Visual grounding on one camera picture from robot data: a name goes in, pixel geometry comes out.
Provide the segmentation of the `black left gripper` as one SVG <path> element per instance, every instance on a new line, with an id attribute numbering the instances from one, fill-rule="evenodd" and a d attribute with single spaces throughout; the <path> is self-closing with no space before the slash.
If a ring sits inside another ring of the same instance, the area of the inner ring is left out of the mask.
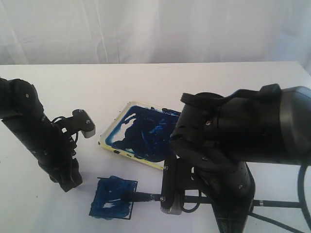
<path id="1" fill-rule="evenodd" d="M 65 192 L 83 182 L 78 161 L 74 158 L 76 147 L 76 140 L 73 138 L 57 140 L 50 142 L 37 155 L 39 166 Z"/>

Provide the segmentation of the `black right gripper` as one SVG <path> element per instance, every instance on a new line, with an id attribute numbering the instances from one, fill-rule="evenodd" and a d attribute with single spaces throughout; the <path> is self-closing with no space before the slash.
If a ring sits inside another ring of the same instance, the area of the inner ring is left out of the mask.
<path id="1" fill-rule="evenodd" d="M 256 186 L 250 185 L 245 196 L 229 197 L 224 193 L 217 192 L 215 186 L 210 185 L 212 209 L 215 215 L 219 232 L 242 233 L 244 231 L 248 213 L 252 209 L 252 202 Z"/>

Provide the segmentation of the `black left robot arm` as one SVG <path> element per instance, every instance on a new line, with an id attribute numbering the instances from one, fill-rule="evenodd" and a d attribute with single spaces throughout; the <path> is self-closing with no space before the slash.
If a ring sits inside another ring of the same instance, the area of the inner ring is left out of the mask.
<path id="1" fill-rule="evenodd" d="M 83 182 L 72 133 L 62 132 L 57 122 L 47 118 L 32 84 L 21 79 L 0 80 L 0 120 L 65 192 Z"/>

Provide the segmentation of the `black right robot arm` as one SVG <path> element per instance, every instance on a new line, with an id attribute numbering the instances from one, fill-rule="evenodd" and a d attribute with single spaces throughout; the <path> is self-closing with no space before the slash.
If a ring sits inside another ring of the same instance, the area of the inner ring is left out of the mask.
<path id="1" fill-rule="evenodd" d="M 170 137 L 161 210 L 179 215 L 185 203 L 211 204 L 219 231 L 241 233 L 255 206 L 298 207 L 307 223 L 304 179 L 311 164 L 311 91 L 278 84 L 230 96 L 183 94 Z M 254 200 L 248 163 L 298 165 L 298 202 Z"/>

